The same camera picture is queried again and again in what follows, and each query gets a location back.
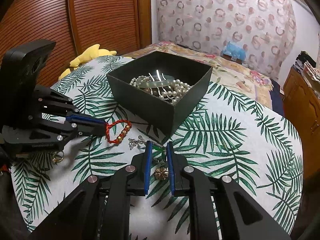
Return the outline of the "folded clothes stack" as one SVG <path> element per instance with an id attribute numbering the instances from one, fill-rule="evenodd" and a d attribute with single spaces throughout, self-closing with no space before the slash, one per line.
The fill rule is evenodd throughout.
<path id="1" fill-rule="evenodd" d="M 319 68 L 316 67 L 316 62 L 306 51 L 301 51 L 296 57 L 293 68 L 300 74 L 306 72 L 313 81 L 319 82 Z"/>

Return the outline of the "patterned wall curtain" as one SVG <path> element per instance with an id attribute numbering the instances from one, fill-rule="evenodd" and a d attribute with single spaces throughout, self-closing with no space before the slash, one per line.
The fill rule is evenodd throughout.
<path id="1" fill-rule="evenodd" d="M 213 55 L 234 44 L 246 67 L 274 80 L 296 39 L 290 0 L 157 0 L 157 18 L 161 41 Z"/>

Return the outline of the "yellow pikachu plush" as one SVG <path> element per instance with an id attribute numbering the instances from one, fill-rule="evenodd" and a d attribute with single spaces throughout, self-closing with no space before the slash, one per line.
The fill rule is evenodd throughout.
<path id="1" fill-rule="evenodd" d="M 68 74 L 71 74 L 72 69 L 78 68 L 81 64 L 87 63 L 100 56 L 116 56 L 116 54 L 117 52 L 115 50 L 100 49 L 100 44 L 94 44 L 87 48 L 82 54 L 73 59 L 69 63 L 66 70 L 64 70 L 59 76 L 58 80 L 60 81 Z"/>

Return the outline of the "silver chain green pendant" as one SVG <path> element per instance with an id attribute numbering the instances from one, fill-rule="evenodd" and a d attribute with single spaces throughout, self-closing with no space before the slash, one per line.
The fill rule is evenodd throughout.
<path id="1" fill-rule="evenodd" d="M 133 148 L 146 148 L 147 140 L 145 140 L 141 135 L 138 136 L 137 139 L 129 138 L 129 148 L 132 150 Z M 152 144 L 152 154 L 154 157 L 159 156 L 165 152 L 165 147 L 160 145 L 154 141 L 151 141 Z"/>

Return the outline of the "black jewelry box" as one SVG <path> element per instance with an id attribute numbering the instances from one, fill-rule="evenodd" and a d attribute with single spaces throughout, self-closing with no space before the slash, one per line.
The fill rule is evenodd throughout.
<path id="1" fill-rule="evenodd" d="M 211 74 L 210 65 L 154 51 L 109 72 L 107 79 L 117 103 L 170 136 L 206 94 Z M 139 77 L 156 75 L 174 80 L 165 87 L 137 86 Z"/>

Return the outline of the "gold flower brooch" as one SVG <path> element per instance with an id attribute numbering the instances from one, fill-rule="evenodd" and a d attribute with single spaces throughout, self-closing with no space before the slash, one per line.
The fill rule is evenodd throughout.
<path id="1" fill-rule="evenodd" d="M 166 180 L 169 176 L 169 171 L 166 167 L 162 166 L 162 167 L 156 168 L 154 172 L 154 176 L 156 180 Z"/>

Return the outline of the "palm leaf tablecloth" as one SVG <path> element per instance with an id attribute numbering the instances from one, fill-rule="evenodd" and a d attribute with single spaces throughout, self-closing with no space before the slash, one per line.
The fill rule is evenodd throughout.
<path id="1" fill-rule="evenodd" d="M 19 239 L 289 239 L 303 157 L 283 116 L 154 52 L 102 56 L 10 128 Z"/>

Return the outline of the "wooden louvre wardrobe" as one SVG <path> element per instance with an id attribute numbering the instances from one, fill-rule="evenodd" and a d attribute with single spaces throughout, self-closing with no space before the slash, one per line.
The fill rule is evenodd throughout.
<path id="1" fill-rule="evenodd" d="M 1 0 L 1 53 L 37 39 L 56 43 L 38 79 L 51 86 L 94 44 L 119 55 L 150 45 L 151 0 Z"/>

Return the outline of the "pale jade bangle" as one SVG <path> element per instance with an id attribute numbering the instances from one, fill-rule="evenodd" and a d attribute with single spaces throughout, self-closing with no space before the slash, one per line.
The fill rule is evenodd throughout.
<path id="1" fill-rule="evenodd" d="M 158 88 L 165 87 L 172 84 L 174 80 L 173 76 L 141 76 L 137 79 L 137 86 L 140 88 Z"/>

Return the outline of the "wooden sideboard cabinet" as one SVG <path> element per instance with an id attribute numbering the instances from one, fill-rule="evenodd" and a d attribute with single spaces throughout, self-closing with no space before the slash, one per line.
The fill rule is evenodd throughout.
<path id="1" fill-rule="evenodd" d="M 284 113 L 302 141 L 305 177 L 319 170 L 319 99 L 291 68 L 284 83 Z"/>

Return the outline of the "blue plush toy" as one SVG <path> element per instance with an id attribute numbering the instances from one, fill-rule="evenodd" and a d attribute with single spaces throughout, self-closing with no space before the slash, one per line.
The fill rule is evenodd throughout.
<path id="1" fill-rule="evenodd" d="M 246 58 L 246 51 L 231 42 L 228 42 L 223 50 L 221 50 L 221 56 L 229 61 L 243 64 Z"/>

